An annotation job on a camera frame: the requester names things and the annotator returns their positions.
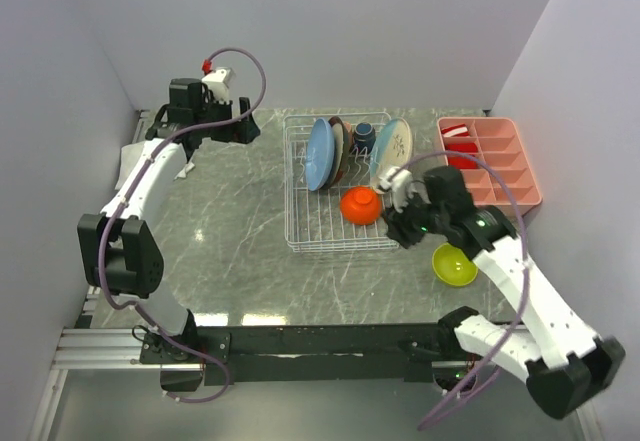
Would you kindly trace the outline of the white wire dish rack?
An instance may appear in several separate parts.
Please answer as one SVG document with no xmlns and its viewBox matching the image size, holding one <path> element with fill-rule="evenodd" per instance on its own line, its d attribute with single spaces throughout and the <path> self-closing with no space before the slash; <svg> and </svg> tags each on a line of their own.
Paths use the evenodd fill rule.
<svg viewBox="0 0 640 441">
<path fill-rule="evenodd" d="M 334 184 L 317 191 L 308 188 L 306 164 L 313 126 L 332 116 L 303 114 L 284 118 L 285 240 L 295 252 L 393 249 L 398 243 L 386 236 L 381 219 L 359 226 L 348 221 L 340 209 L 340 201 L 349 190 L 371 187 L 376 174 L 385 169 L 376 150 L 349 148 L 345 169 Z"/>
</svg>

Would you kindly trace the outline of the yellow-green plastic bowl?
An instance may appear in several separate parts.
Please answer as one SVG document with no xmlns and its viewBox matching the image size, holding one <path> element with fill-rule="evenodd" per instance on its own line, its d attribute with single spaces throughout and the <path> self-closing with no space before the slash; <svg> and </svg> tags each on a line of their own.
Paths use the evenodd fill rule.
<svg viewBox="0 0 640 441">
<path fill-rule="evenodd" d="M 478 275 L 478 268 L 462 250 L 448 243 L 440 245 L 432 255 L 432 268 L 443 283 L 461 288 L 471 284 Z"/>
</svg>

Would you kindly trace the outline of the dark blue mug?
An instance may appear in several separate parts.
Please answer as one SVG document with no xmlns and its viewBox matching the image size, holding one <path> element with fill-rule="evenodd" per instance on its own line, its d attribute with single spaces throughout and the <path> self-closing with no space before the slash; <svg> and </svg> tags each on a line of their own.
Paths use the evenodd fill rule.
<svg viewBox="0 0 640 441">
<path fill-rule="evenodd" d="M 354 149 L 358 152 L 370 152 L 376 142 L 376 131 L 372 124 L 361 122 L 353 131 Z"/>
</svg>

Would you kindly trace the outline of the brown rimmed plate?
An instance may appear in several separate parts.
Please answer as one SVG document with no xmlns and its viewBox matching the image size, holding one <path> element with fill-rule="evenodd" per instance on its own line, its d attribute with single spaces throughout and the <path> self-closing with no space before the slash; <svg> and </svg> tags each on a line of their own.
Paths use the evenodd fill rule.
<svg viewBox="0 0 640 441">
<path fill-rule="evenodd" d="M 329 119 L 329 124 L 334 135 L 334 160 L 325 188 L 331 187 L 343 176 L 351 148 L 350 130 L 342 119 L 339 116 L 333 116 Z"/>
</svg>

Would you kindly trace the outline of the orange plastic bowl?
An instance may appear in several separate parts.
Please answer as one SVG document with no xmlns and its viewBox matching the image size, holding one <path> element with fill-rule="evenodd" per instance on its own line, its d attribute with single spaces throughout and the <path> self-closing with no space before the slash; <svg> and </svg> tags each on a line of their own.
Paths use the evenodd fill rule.
<svg viewBox="0 0 640 441">
<path fill-rule="evenodd" d="M 343 217 L 354 225 L 374 224 L 383 209 L 380 196 L 370 187 L 356 186 L 345 192 L 340 200 Z"/>
</svg>

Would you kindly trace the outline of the light blue plate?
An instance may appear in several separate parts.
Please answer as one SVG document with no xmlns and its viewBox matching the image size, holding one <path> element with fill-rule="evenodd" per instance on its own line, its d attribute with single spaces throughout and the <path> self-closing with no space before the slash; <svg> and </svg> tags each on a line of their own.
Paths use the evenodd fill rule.
<svg viewBox="0 0 640 441">
<path fill-rule="evenodd" d="M 328 180 L 334 161 L 335 137 L 325 118 L 312 127 L 306 147 L 305 179 L 309 191 L 319 190 Z"/>
</svg>

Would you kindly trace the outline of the cream and blue plate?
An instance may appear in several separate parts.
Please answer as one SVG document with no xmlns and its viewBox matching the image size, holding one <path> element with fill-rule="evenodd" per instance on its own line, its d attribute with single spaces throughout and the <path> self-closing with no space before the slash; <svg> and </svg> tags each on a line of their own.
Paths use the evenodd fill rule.
<svg viewBox="0 0 640 441">
<path fill-rule="evenodd" d="M 413 152 L 413 134 L 404 118 L 388 121 L 377 135 L 369 160 L 370 185 L 375 187 L 389 167 L 407 163 Z"/>
</svg>

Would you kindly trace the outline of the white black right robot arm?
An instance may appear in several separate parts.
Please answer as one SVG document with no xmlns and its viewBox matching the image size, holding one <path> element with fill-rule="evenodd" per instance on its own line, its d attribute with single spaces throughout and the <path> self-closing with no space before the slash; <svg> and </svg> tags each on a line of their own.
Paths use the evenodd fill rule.
<svg viewBox="0 0 640 441">
<path fill-rule="evenodd" d="M 383 218 L 389 238 L 404 248 L 438 234 L 460 249 L 498 288 L 516 312 L 508 327 L 463 307 L 443 317 L 440 352 L 450 359 L 476 354 L 520 379 L 549 417 L 561 420 L 606 390 L 626 351 L 602 337 L 555 290 L 523 245 L 516 229 L 495 206 L 475 205 L 462 173 L 453 166 L 425 172 L 421 197 L 406 169 L 392 166 L 377 190 L 392 195 Z"/>
</svg>

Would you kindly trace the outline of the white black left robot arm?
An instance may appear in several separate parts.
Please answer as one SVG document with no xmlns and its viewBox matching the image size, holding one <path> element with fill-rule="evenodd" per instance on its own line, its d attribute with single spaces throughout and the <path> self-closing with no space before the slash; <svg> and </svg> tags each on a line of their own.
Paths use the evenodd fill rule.
<svg viewBox="0 0 640 441">
<path fill-rule="evenodd" d="M 204 139 L 249 144 L 259 136 L 248 98 L 239 100 L 241 120 L 232 119 L 231 75 L 219 68 L 201 79 L 172 80 L 169 101 L 135 144 L 137 157 L 116 196 L 77 225 L 88 284 L 101 288 L 114 309 L 135 309 L 179 363 L 193 360 L 201 342 L 193 313 L 161 284 L 164 258 L 152 227 L 170 185 Z"/>
</svg>

